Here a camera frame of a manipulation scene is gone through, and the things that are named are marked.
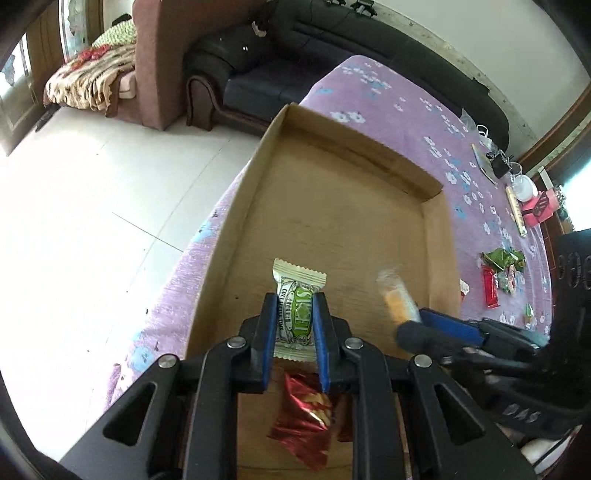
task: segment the white tile floor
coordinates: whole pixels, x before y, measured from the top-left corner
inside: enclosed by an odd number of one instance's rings
[[[0,159],[0,369],[42,452],[61,458],[93,423],[113,337],[145,318],[258,141],[63,108]]]

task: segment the transparent wrapper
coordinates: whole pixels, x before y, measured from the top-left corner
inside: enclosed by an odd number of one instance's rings
[[[396,324],[400,325],[409,320],[421,321],[417,304],[414,303],[395,268],[382,270],[379,273],[378,286]]]

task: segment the plastic bag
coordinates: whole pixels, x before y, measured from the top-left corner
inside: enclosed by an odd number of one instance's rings
[[[478,128],[476,127],[476,122],[474,119],[462,108],[462,116],[460,117],[460,122],[462,122],[469,132],[478,132]]]
[[[396,324],[400,325],[408,320],[421,321],[417,305],[395,268],[382,270],[378,275],[378,285]]]

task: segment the sofa cushion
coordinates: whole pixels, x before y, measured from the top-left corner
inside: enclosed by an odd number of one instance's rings
[[[284,105],[301,102],[328,71],[309,70],[295,62],[274,59],[250,72],[232,76],[226,84],[223,103],[270,122]]]

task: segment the red candy wrapper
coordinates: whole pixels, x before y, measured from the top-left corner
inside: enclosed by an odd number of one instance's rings
[[[316,374],[284,373],[281,410],[268,435],[281,442],[312,470],[326,466],[333,403],[321,393]]]
[[[499,296],[496,293],[495,271],[491,267],[484,265],[482,267],[482,277],[484,279],[486,306],[494,309],[499,306]]]

